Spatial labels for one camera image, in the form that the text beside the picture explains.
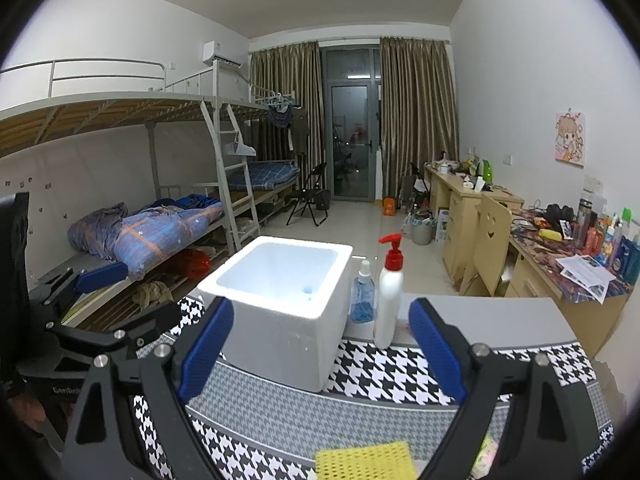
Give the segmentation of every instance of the glass door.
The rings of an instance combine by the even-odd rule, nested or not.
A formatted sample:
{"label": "glass door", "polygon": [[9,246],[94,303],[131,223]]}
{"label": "glass door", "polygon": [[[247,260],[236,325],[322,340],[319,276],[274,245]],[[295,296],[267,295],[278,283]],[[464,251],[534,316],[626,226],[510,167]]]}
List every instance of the glass door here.
{"label": "glass door", "polygon": [[377,48],[322,52],[328,177],[332,197],[373,201],[379,145]]}

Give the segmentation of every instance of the curtain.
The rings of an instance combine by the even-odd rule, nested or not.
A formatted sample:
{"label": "curtain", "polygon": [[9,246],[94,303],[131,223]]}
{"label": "curtain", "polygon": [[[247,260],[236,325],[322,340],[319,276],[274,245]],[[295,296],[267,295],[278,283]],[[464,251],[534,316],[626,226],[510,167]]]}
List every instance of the curtain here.
{"label": "curtain", "polygon": [[[309,123],[308,152],[302,156],[304,178],[324,162],[324,105],[320,48],[317,41],[298,43],[254,52],[251,82],[276,92],[296,93],[296,101],[306,109]],[[258,160],[291,158],[287,131],[260,121],[252,130],[252,143]]]}
{"label": "curtain", "polygon": [[458,157],[453,81],[443,41],[382,38],[382,192],[398,198],[410,162]]}

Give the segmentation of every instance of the metal screw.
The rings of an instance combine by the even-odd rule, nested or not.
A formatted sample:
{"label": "metal screw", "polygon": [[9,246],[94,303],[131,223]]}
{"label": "metal screw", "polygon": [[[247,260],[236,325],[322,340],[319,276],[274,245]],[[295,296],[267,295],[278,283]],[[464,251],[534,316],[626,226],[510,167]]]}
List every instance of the metal screw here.
{"label": "metal screw", "polygon": [[476,343],[471,347],[471,351],[476,357],[487,357],[491,353],[491,349],[484,343]]}
{"label": "metal screw", "polygon": [[533,360],[538,366],[549,366],[550,363],[549,357],[547,357],[546,354],[536,354]]}
{"label": "metal screw", "polygon": [[159,344],[154,348],[154,355],[156,357],[167,357],[171,352],[171,347],[165,343]]}
{"label": "metal screw", "polygon": [[94,359],[94,366],[104,368],[109,362],[109,358],[105,354],[100,354]]}

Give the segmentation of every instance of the red pump head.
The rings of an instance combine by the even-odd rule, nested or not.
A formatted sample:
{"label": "red pump head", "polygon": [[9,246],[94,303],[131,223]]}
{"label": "red pump head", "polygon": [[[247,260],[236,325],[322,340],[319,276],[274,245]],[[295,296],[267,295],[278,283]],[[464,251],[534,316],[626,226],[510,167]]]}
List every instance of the red pump head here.
{"label": "red pump head", "polygon": [[401,270],[402,263],[404,262],[404,256],[400,252],[400,240],[402,235],[397,233],[395,235],[389,235],[380,238],[378,240],[381,244],[388,244],[391,242],[391,249],[386,253],[385,257],[385,269],[386,270]]}

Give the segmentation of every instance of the white spray nozzle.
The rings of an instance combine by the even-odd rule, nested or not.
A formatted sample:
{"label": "white spray nozzle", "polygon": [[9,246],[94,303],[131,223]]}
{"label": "white spray nozzle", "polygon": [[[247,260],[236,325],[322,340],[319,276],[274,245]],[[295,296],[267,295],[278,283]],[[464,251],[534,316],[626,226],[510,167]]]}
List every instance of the white spray nozzle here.
{"label": "white spray nozzle", "polygon": [[371,275],[371,263],[369,262],[369,260],[363,260],[361,262],[359,274],[363,278],[366,278],[367,276]]}

